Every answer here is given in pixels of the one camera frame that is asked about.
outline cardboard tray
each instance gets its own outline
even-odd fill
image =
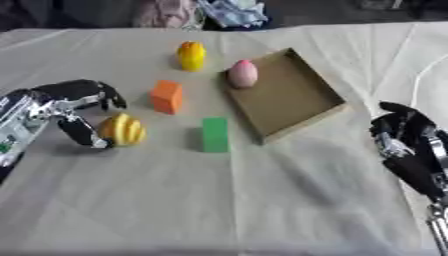
[[[236,102],[264,144],[338,111],[344,100],[291,48],[253,60],[258,81],[253,88],[229,86]]]

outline cloth pile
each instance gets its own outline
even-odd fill
[[[268,21],[263,14],[264,3],[256,0],[198,0],[204,12],[222,28],[259,27]]]
[[[134,27],[202,28],[205,16],[193,0],[147,0],[134,18]]]

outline table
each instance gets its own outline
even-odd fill
[[[368,134],[377,102],[410,102],[415,76],[448,52],[447,23],[305,26],[248,33],[165,29],[17,30],[0,35],[0,88],[78,78],[115,86],[148,126],[136,147],[92,153],[56,126],[0,188],[0,251],[155,255],[437,255],[425,198],[391,175]],[[208,50],[198,73],[179,70],[179,44]],[[293,47],[348,107],[255,144],[217,72]],[[448,63],[422,79],[417,107],[448,127]],[[185,103],[157,113],[145,93],[179,81]],[[83,115],[97,123],[108,114]],[[198,151],[203,117],[229,119],[231,152]]]

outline robotic hand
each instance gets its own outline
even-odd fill
[[[441,255],[448,255],[448,134],[416,109],[380,107],[391,113],[373,120],[370,132],[383,164],[430,199],[427,224]]]
[[[100,138],[76,109],[109,102],[126,108],[126,101],[111,86],[92,80],[74,80],[19,89],[0,97],[0,182],[21,160],[27,146],[36,139],[51,119],[75,142],[92,148],[112,148],[114,141]]]

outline orange cube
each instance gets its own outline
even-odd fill
[[[160,80],[149,97],[155,110],[173,115],[182,105],[182,87],[173,81]]]

